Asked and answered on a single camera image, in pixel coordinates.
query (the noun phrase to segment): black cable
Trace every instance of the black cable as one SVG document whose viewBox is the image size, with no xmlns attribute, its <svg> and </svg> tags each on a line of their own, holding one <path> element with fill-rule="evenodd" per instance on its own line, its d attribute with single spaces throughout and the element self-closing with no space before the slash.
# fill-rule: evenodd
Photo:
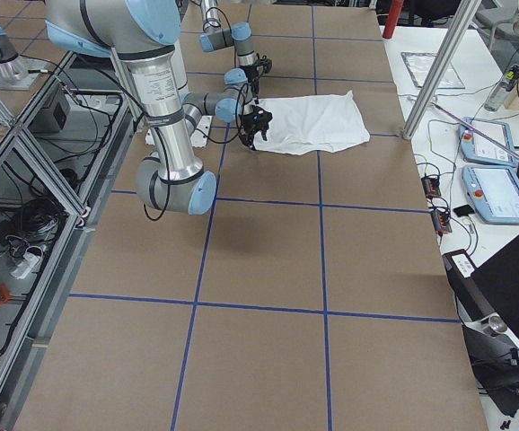
<svg viewBox="0 0 519 431">
<path fill-rule="evenodd" d="M 38 60 L 38 61 L 44 61 L 46 63 L 50 63 L 52 66 L 54 66 L 56 69 L 58 69 L 59 73 L 64 74 L 64 76 L 68 79 L 68 81 L 70 81 L 70 84 L 73 85 L 74 88 L 78 88 L 78 86 L 72 80 L 72 77 L 58 63 L 55 63 L 54 61 L 48 60 L 46 58 L 27 56 L 26 54 L 21 54 L 20 57 L 29 58 L 30 60 Z"/>
<path fill-rule="evenodd" d="M 475 223 L 473 223 L 473 219 L 469 215 L 467 215 L 467 218 L 469 219 L 469 222 L 471 224 L 471 227 L 473 228 L 473 232 L 475 233 L 475 245 L 473 246 L 473 250 L 471 252 L 468 251 L 467 254 L 469 254 L 469 257 L 473 256 L 475 254 L 475 250 L 479 246 L 479 231 L 477 230 L 477 226 Z"/>
<path fill-rule="evenodd" d="M 17 180 L 19 180 L 20 182 L 23 182 L 25 185 L 27 185 L 28 188 L 29 188 L 29 190 L 30 190 L 30 192 L 31 192 L 34 196 L 36 196 L 36 197 L 38 197 L 38 198 L 39 198 L 39 197 L 42 197 L 42 196 L 45 196 L 45 193 L 44 193 L 43 191 L 40 191 L 40 190 L 38 190 L 38 189 L 35 189 L 35 188 L 33 187 L 32 183 L 31 183 L 31 181 L 27 181 L 27 180 L 25 180 L 23 177 L 21 177 L 21 176 L 18 174 L 18 172 L 16 172 L 16 171 L 13 169 L 13 167 L 10 166 L 10 164 L 8 164 L 8 162 L 3 162 L 3 165 L 6 166 L 6 167 L 10 170 L 10 172 L 12 173 L 12 175 L 13 175 L 14 177 L 16 177 Z"/>
<path fill-rule="evenodd" d="M 443 124 L 447 124 L 449 126 L 458 126 L 459 123 L 453 123 L 451 121 L 444 121 L 442 119 L 430 119 L 428 122 L 427 122 L 427 139 L 429 141 L 429 151 L 431 151 L 431 153 L 435 154 L 436 156 L 438 157 L 441 157 L 442 159 L 446 160 L 447 162 L 449 162 L 451 165 L 452 165 L 452 173 L 455 172 L 455 170 L 457 169 L 457 157 L 455 157 L 455 160 L 452 161 L 451 159 L 445 157 L 444 155 L 442 154 L 439 154 L 437 151 L 435 151 L 433 149 L 433 138 L 432 138 L 432 134 L 431 134 L 431 123 L 443 123 Z"/>
<path fill-rule="evenodd" d="M 216 141 L 212 137 L 210 137 L 210 135 L 207 135 L 206 133 L 204 133 L 201 129 L 196 128 L 196 130 L 199 133 L 201 133 L 206 139 L 209 139 L 214 144 L 226 145 L 226 144 L 230 144 L 231 142 L 233 142 L 242 132 L 242 124 L 239 122 L 237 106 L 238 106 L 238 103 L 240 102 L 241 97 L 243 97 L 243 103 L 245 103 L 245 95 L 243 94 L 243 92 L 244 91 L 247 92 L 249 89 L 250 89 L 250 85 L 246 83 L 246 84 L 242 85 L 242 88 L 240 88 L 240 90 L 238 91 L 238 97 L 236 99 L 236 104 L 235 104 L 235 106 L 236 106 L 236 108 L 235 108 L 236 109 L 236 112 L 235 112 L 236 134 L 234 136 L 232 136 L 231 138 L 229 138 L 226 141 Z"/>
<path fill-rule="evenodd" d="M 163 148 L 163 157 L 165 159 L 165 163 L 166 163 L 166 173 L 167 173 L 167 180 L 169 181 L 170 180 L 170 163 L 168 161 L 168 152 L 166 151 L 165 149 L 165 142 L 164 142 L 164 139 L 163 139 L 163 135 L 162 135 L 162 132 L 160 131 L 159 128 L 154 128 L 155 130 L 155 133 L 158 135 L 158 137 L 160 138 L 160 141 L 162 142 L 162 148 Z M 165 203 L 163 204 L 163 208 L 162 208 L 162 211 L 160 212 L 160 214 L 157 216 L 157 217 L 151 217 L 149 214 L 148 214 L 148 208 L 147 206 L 144 204 L 144 214 L 145 216 L 148 218 L 148 220 L 150 220 L 151 222 L 157 222 L 159 221 L 164 213 L 166 212 L 166 209 L 168 209 L 168 204 L 170 203 L 170 189 L 172 188 L 172 185 L 171 184 L 166 184 L 166 201 Z"/>
<path fill-rule="evenodd" d="M 471 232 L 469 232 L 469 229 L 467 229 L 463 223 L 461 223 L 459 220 L 457 220 L 455 217 L 453 216 L 450 216 L 449 217 L 451 220 L 453 220 L 455 223 L 457 223 L 462 229 L 463 231 L 465 231 L 468 235 L 469 235 L 469 245 L 467 246 L 467 248 L 465 249 L 466 251 L 468 249 L 471 248 L 471 245 L 473 245 L 473 238 L 472 238 L 472 235 L 471 235 Z"/>
<path fill-rule="evenodd" d="M 65 220 L 63 217 L 59 218 L 58 224 L 57 224 L 57 233 L 61 232 L 64 229 L 64 221 Z M 57 234 L 51 240 L 53 242 L 51 247 L 54 247 L 54 243 L 56 243 L 56 240 L 57 240 Z M 40 264 L 41 268 L 46 266 L 48 259 L 49 259 L 49 256 L 47 256 L 46 254 L 42 257 L 42 263 Z M 6 352 L 6 350 L 10 346 L 10 342 L 12 341 L 13 333 L 16 330 L 16 327 L 18 326 L 18 322 L 20 321 L 21 317 L 24 314 L 24 311 L 28 307 L 32 295 L 34 294 L 34 292 L 36 291 L 36 288 L 39 285 L 39 280 L 40 280 L 41 275 L 42 275 L 42 271 L 37 275 L 36 280 L 34 280 L 31 290 L 28 292 L 28 294 L 25 295 L 24 301 L 22 302 L 20 309 L 14 316 L 13 321 L 8 325 L 8 332 L 6 334 L 6 339 L 4 341 L 4 344 L 0 347 L 0 357 L 2 357 L 2 355 Z"/>
<path fill-rule="evenodd" d="M 109 79 L 110 81 L 112 81 L 124 94 L 126 94 L 127 97 L 130 98 L 130 100 L 132 102 L 135 103 L 135 105 L 137 105 L 137 107 L 145 114 L 147 115 L 147 113 L 145 112 L 145 109 L 144 109 L 144 105 L 142 103 L 140 103 L 136 97 L 134 97 L 132 94 L 130 94 L 130 92 L 128 90 L 126 90 L 122 84 L 120 84 L 116 79 L 112 78 L 109 74 L 107 74 L 106 72 L 104 72 L 103 70 L 101 70 L 99 67 L 96 67 L 94 66 L 92 63 L 90 63 L 88 60 L 86 60 L 84 57 L 82 57 L 81 55 L 79 54 L 76 54 L 76 57 L 78 59 L 80 59 L 84 64 L 86 64 L 88 67 L 90 67 L 91 69 L 95 70 L 96 72 L 98 72 L 99 74 L 103 75 L 104 77 L 106 77 L 107 79 Z"/>
</svg>

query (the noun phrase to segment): white cloth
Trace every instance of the white cloth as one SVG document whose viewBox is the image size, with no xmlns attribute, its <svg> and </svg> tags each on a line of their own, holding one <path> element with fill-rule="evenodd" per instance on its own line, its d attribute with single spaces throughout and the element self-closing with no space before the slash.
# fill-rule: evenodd
<svg viewBox="0 0 519 431">
<path fill-rule="evenodd" d="M 263 99 L 259 105 L 273 114 L 267 141 L 257 134 L 257 150 L 282 154 L 330 153 L 369 141 L 353 93 L 345 96 L 305 96 Z"/>
</svg>

